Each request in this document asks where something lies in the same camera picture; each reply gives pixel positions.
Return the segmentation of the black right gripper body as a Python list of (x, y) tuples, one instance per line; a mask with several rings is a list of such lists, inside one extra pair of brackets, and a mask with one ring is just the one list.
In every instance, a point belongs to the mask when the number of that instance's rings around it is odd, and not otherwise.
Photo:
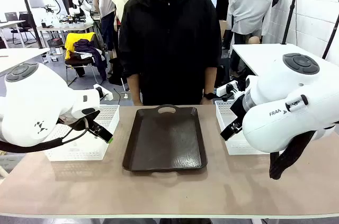
[(250, 93), (243, 93), (237, 99), (234, 100), (233, 104), (231, 105), (230, 109), (237, 117), (237, 123), (242, 124), (243, 118), (249, 109), (252, 108), (252, 98)]

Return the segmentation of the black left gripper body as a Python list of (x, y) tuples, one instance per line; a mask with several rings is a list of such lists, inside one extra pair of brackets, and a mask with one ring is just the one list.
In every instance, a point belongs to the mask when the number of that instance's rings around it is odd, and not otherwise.
[(76, 131), (81, 131), (86, 128), (88, 128), (90, 131), (93, 131), (99, 126), (94, 121), (99, 114), (100, 114), (100, 111), (95, 111), (79, 119), (66, 117), (66, 116), (60, 116), (58, 118), (58, 123), (67, 125)]

